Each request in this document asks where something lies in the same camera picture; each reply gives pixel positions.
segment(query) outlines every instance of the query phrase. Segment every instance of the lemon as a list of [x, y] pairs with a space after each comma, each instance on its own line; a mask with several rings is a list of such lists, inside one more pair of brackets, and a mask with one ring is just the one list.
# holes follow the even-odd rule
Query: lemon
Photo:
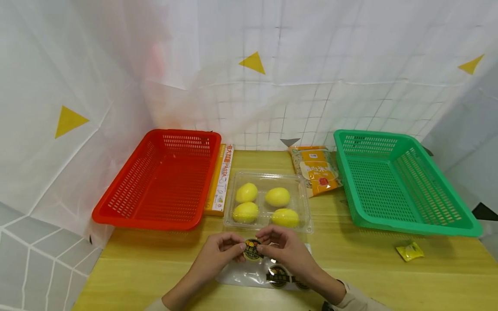
[[256, 204], [253, 202], [246, 202], [239, 204], [232, 213], [234, 220], [240, 223], [253, 223], [257, 214], [259, 213], [259, 209]]
[[286, 188], [273, 188], [266, 193], [264, 199], [273, 207], [284, 207], [290, 202], [290, 193]]
[[235, 194], [235, 201], [237, 201], [238, 203], [252, 202], [256, 200], [256, 197], [256, 185], [247, 183], [242, 185], [242, 187], [237, 190], [237, 193]]
[[299, 215], [290, 208], [279, 208], [271, 216], [271, 221], [282, 227], [295, 228], [299, 224]]

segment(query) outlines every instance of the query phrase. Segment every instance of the yellow candy wrapper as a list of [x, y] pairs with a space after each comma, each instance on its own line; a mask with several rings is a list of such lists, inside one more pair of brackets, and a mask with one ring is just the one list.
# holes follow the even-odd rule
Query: yellow candy wrapper
[[406, 262], [418, 257], [424, 257], [424, 252], [415, 242], [409, 242], [407, 245], [404, 246], [397, 246], [396, 250], [403, 258], [403, 260]]
[[325, 146], [289, 147], [294, 171], [306, 179], [309, 198], [342, 186], [335, 162]]

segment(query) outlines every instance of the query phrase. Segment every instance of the wooden table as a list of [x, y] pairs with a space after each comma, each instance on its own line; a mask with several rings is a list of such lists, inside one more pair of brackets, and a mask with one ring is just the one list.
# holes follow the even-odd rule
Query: wooden table
[[[234, 170], [293, 174], [287, 152], [236, 151]], [[337, 189], [311, 198], [315, 233], [304, 236], [313, 257], [332, 276], [351, 282], [394, 310], [496, 310], [498, 266], [475, 238], [416, 236], [356, 227]], [[190, 232], [116, 229], [73, 310], [142, 310], [188, 271], [212, 233], [227, 230], [205, 217]], [[237, 230], [244, 237], [254, 231]], [[425, 258], [405, 263], [393, 245], [415, 240]], [[314, 292], [221, 285], [213, 281], [196, 310], [320, 310]]]

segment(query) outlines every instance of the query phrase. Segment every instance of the green basket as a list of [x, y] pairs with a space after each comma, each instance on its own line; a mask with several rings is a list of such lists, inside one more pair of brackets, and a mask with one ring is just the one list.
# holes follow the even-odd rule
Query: green basket
[[415, 234], [482, 234], [481, 224], [416, 139], [355, 130], [337, 130], [334, 138], [357, 226]]

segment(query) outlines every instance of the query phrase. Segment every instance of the yellow triangle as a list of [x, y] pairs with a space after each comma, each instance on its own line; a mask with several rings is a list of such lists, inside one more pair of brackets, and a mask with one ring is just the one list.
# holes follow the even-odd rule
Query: yellow triangle
[[77, 114], [69, 108], [62, 106], [59, 124], [57, 125], [57, 131], [55, 132], [55, 138], [64, 135], [65, 133], [85, 124], [88, 121], [90, 120]]
[[239, 63], [239, 65], [250, 68], [254, 71], [257, 71], [257, 72], [265, 75], [263, 64], [261, 63], [261, 59], [259, 58], [258, 52], [252, 54], [251, 56], [249, 56], [246, 59], [244, 59], [243, 61], [241, 61]]
[[481, 56], [479, 56], [475, 60], [472, 60], [472, 61], [470, 61], [468, 63], [465, 63], [463, 65], [458, 66], [458, 68], [462, 69], [463, 71], [465, 71], [469, 75], [473, 75], [474, 74], [474, 70], [477, 67], [477, 64], [481, 61], [481, 59], [483, 58], [483, 56], [484, 56], [484, 54], [481, 55]]

